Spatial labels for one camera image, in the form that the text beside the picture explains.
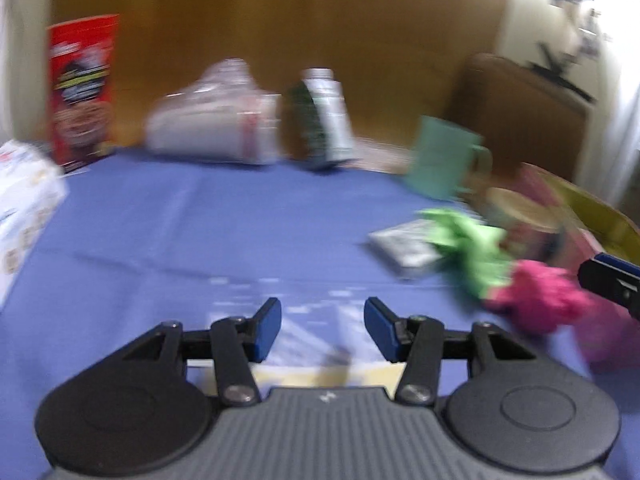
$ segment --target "gray ribbed surface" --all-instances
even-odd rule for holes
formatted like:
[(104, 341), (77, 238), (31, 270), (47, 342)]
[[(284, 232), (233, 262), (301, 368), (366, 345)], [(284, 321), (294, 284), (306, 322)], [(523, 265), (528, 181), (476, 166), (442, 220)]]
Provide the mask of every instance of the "gray ribbed surface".
[[(48, 480), (87, 479), (61, 470)], [(136, 480), (523, 479), (467, 455), (430, 410), (390, 402), (382, 388), (276, 388), (227, 410), (187, 457)], [(597, 467), (567, 480), (605, 480)]]

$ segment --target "black circular cover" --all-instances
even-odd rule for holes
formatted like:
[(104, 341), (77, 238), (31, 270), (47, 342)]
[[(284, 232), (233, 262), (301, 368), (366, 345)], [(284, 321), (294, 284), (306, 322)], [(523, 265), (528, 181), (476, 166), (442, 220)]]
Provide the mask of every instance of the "black circular cover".
[(164, 367), (124, 361), (89, 369), (53, 390), (36, 434), (54, 465), (94, 476), (131, 475), (172, 462), (210, 422), (199, 389)]
[(471, 451), (499, 466), (559, 474), (606, 458), (620, 430), (613, 400), (550, 361), (502, 362), (462, 384), (446, 421)]

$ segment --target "metal bolt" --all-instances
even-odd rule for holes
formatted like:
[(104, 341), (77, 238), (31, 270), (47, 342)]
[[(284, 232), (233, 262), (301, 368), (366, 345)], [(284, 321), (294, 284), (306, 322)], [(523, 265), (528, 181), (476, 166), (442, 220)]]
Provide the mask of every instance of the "metal bolt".
[(400, 398), (409, 404), (424, 404), (431, 400), (431, 391), (426, 386), (406, 384), (400, 390)]
[(232, 384), (225, 390), (225, 399), (236, 404), (246, 404), (255, 399), (255, 392), (244, 384)]

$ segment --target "green cloth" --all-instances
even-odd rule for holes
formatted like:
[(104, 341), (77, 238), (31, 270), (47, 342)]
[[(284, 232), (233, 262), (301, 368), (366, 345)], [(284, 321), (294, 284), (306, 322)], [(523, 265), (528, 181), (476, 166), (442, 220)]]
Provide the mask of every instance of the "green cloth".
[(499, 247), (504, 229), (482, 225), (451, 208), (425, 209), (421, 214), (434, 223), (427, 241), (443, 256), (456, 257), (473, 295), (484, 300), (491, 288), (511, 283), (513, 259)]

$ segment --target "pink cloth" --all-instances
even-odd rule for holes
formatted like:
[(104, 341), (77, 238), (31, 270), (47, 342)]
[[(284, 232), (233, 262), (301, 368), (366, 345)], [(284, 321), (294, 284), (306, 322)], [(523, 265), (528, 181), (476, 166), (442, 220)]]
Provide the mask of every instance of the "pink cloth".
[(485, 305), (507, 313), (519, 330), (529, 334), (548, 334), (559, 325), (575, 324), (594, 306), (565, 269), (520, 260), (511, 279), (511, 285), (491, 290)]

